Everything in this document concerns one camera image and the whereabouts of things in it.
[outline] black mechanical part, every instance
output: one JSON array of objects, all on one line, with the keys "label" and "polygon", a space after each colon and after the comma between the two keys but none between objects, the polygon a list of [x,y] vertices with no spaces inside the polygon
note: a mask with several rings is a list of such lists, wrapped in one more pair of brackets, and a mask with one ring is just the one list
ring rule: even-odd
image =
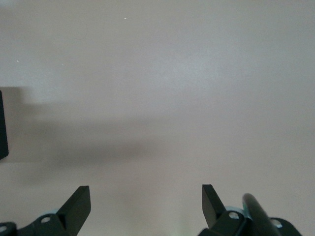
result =
[{"label": "black mechanical part", "polygon": [[6,136],[4,107],[2,92],[0,91],[0,160],[9,155],[8,140]]},{"label": "black mechanical part", "polygon": [[199,236],[302,236],[286,220],[269,218],[255,197],[243,196],[244,214],[226,210],[212,185],[202,186],[202,210],[208,224]]},{"label": "black mechanical part", "polygon": [[43,215],[19,230],[13,222],[0,223],[0,236],[76,236],[90,211],[90,189],[80,186],[56,214]]}]

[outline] silver screw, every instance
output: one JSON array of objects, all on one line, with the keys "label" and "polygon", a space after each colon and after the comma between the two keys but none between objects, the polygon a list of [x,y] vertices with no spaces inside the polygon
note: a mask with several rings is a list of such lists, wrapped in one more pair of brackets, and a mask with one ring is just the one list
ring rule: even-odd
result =
[{"label": "silver screw", "polygon": [[228,216],[234,220],[238,220],[240,218],[236,212],[230,212]]},{"label": "silver screw", "polygon": [[47,216],[45,218],[42,218],[40,222],[43,224],[43,223],[47,223],[48,221],[50,221],[50,217],[49,216]]},{"label": "silver screw", "polygon": [[279,220],[271,220],[271,222],[276,226],[277,228],[282,228],[282,224]]},{"label": "silver screw", "polygon": [[0,226],[0,233],[6,231],[7,228],[7,226]]}]

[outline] screw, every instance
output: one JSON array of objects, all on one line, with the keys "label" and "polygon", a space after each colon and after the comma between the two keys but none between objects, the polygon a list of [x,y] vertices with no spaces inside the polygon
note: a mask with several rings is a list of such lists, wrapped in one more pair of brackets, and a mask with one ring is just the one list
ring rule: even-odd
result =
[{"label": "screw", "polygon": [[279,220],[271,220],[271,222],[276,226],[277,228],[282,228],[282,224]]},{"label": "screw", "polygon": [[7,228],[7,226],[0,226],[0,233],[6,231]]},{"label": "screw", "polygon": [[228,216],[234,220],[238,220],[240,218],[236,212],[230,212]]},{"label": "screw", "polygon": [[48,221],[50,221],[49,216],[42,218],[40,222],[43,224],[43,223],[47,223]]}]

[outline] gray surface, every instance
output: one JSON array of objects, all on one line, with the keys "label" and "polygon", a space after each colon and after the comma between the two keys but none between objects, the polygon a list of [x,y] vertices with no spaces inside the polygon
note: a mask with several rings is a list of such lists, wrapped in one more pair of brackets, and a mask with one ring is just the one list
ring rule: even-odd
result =
[{"label": "gray surface", "polygon": [[0,221],[195,236],[201,185],[314,233],[315,1],[0,0]]}]

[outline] black rectangular object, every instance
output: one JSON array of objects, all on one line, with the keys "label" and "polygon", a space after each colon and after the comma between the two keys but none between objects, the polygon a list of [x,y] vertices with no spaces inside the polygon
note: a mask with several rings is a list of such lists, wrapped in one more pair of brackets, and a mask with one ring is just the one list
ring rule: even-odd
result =
[{"label": "black rectangular object", "polygon": [[0,159],[9,155],[8,140],[6,136],[2,92],[0,91]]}]

